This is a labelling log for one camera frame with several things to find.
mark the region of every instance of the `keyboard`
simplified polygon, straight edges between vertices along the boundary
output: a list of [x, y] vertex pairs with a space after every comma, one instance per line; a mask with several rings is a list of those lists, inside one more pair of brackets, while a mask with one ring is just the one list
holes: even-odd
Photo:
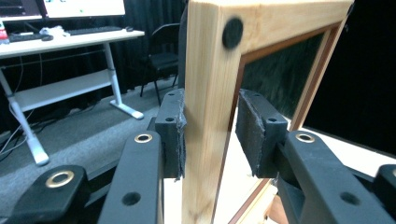
[[8, 40], [10, 43], [42, 39], [48, 35], [32, 34], [32, 35], [9, 35]]
[[89, 34], [96, 34], [103, 32], [120, 31], [120, 30], [122, 30], [122, 28], [118, 26], [103, 26], [103, 27], [95, 27], [88, 29], [68, 30], [65, 32], [69, 33], [70, 35], [89, 35]]

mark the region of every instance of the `black chair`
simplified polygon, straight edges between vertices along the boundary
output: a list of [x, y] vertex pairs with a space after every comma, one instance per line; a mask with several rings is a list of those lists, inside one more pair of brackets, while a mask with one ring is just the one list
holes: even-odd
[[157, 80], [175, 75], [172, 87], [177, 79], [177, 45], [178, 29], [180, 23], [165, 24], [156, 29], [150, 39], [148, 47], [148, 57], [143, 59], [144, 75], [140, 97], [143, 95], [144, 86], [149, 82], [154, 82], [157, 92], [158, 103], [161, 105], [160, 92]]

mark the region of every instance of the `desk leg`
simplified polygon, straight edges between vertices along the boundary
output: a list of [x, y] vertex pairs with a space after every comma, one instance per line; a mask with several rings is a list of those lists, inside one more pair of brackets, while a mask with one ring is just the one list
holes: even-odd
[[40, 165], [40, 166], [47, 164], [50, 161], [49, 156], [44, 151], [44, 148], [41, 146], [37, 137], [30, 129], [27, 119], [23, 115], [20, 105], [16, 101], [14, 94], [11, 91], [11, 88], [8, 86], [6, 78], [5, 78], [3, 71], [1, 69], [0, 69], [0, 82], [4, 88], [4, 91], [6, 92], [6, 96], [7, 96], [8, 101], [12, 107], [12, 110], [14, 111], [14, 113], [16, 115], [16, 119], [21, 124], [23, 131], [26, 134], [26, 138], [27, 138], [26, 142], [30, 148], [33, 158], [35, 159], [35, 164]]
[[113, 88], [113, 93], [114, 96], [116, 97], [116, 99], [112, 100], [110, 103], [114, 105], [116, 108], [131, 115], [132, 117], [136, 119], [142, 119], [143, 117], [145, 117], [142, 113], [122, 103], [119, 82], [117, 80], [116, 68], [114, 67], [113, 57], [111, 56], [110, 45], [108, 43], [105, 43], [104, 47], [105, 47], [105, 54], [107, 60], [108, 74], [111, 80], [111, 87]]

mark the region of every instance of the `desk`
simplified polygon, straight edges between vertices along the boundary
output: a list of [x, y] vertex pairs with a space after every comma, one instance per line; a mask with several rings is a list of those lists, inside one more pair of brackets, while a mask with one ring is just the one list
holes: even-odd
[[117, 81], [116, 69], [109, 45], [110, 42], [134, 39], [144, 34], [144, 32], [140, 31], [126, 32], [125, 30], [121, 30], [91, 35], [57, 36], [51, 41], [32, 40], [0, 46], [0, 59], [100, 44], [105, 48], [107, 69], [30, 90], [13, 92], [3, 74], [3, 69], [5, 68], [2, 67], [0, 69], [1, 85], [5, 90], [16, 119], [26, 134], [26, 142], [37, 165], [45, 165], [50, 159], [30, 129], [27, 119], [23, 115], [25, 111], [111, 85], [115, 97], [115, 100], [111, 101], [112, 105], [136, 119], [142, 119], [144, 117], [142, 113], [122, 103], [119, 82]]

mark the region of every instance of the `metal ring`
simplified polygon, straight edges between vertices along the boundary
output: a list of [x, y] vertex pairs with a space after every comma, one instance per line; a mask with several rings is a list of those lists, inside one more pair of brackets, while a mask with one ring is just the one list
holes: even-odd
[[315, 142], [315, 138], [309, 134], [306, 133], [297, 133], [296, 134], [296, 138], [301, 141], [301, 142], [305, 142], [305, 143], [313, 143]]
[[[55, 178], [60, 175], [66, 175], [66, 178], [62, 179], [61, 181], [55, 181]], [[56, 189], [68, 184], [70, 181], [72, 181], [73, 178], [74, 178], [74, 173], [72, 171], [60, 171], [51, 175], [47, 179], [46, 186], [50, 189]]]
[[134, 138], [136, 143], [147, 143], [147, 142], [151, 141], [151, 139], [152, 139], [152, 136], [151, 136], [151, 134], [148, 134], [148, 133], [139, 134], [138, 136], [136, 136]]

